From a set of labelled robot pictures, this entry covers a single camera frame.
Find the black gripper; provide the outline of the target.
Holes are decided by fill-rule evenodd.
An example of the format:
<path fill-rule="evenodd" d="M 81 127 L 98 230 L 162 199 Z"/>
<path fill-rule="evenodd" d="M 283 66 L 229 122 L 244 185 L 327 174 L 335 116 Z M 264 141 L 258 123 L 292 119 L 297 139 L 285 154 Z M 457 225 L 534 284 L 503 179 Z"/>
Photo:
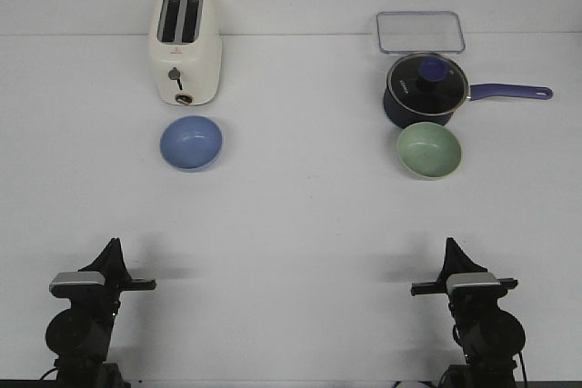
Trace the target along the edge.
<path fill-rule="evenodd" d="M 444 260 L 445 278 L 451 274 L 484 273 L 486 271 L 486 267 L 471 260 L 453 237 L 447 238 Z M 446 280 L 444 282 L 412 283 L 410 293 L 412 296 L 445 294 L 448 297 L 450 311 L 453 315 L 477 315 L 496 308 L 497 301 L 517 287 L 517 279 L 515 278 L 497 279 L 500 282 L 497 287 L 459 291 L 454 293 L 452 297 L 447 295 Z"/>
<path fill-rule="evenodd" d="M 121 241 L 112 238 L 103 251 L 89 265 L 79 272 L 99 272 L 105 279 L 129 280 L 104 284 L 81 284 L 74 288 L 72 305 L 87 311 L 117 311 L 120 295 L 123 292 L 153 291 L 156 289 L 154 279 L 132 279 L 128 272 Z"/>

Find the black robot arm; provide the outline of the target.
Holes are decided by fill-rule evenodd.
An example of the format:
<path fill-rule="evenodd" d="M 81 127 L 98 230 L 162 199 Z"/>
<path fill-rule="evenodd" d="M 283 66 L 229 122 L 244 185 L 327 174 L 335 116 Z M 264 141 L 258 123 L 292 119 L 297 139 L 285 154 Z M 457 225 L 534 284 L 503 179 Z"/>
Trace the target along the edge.
<path fill-rule="evenodd" d="M 515 387 L 526 334 L 521 322 L 498 301 L 515 289 L 515 278 L 498 278 L 476 264 L 457 241 L 446 240 L 443 266 L 433 282 L 413 283 L 413 296 L 443 294 L 454 321 L 452 335 L 465 362 L 451 364 L 440 387 Z"/>
<path fill-rule="evenodd" d="M 129 387 L 116 363 L 107 361 L 123 292 L 153 291 L 154 279 L 135 279 L 125 265 L 121 240 L 113 238 L 89 265 L 57 274 L 49 293 L 70 307 L 56 315 L 45 343 L 56 355 L 58 387 Z"/>

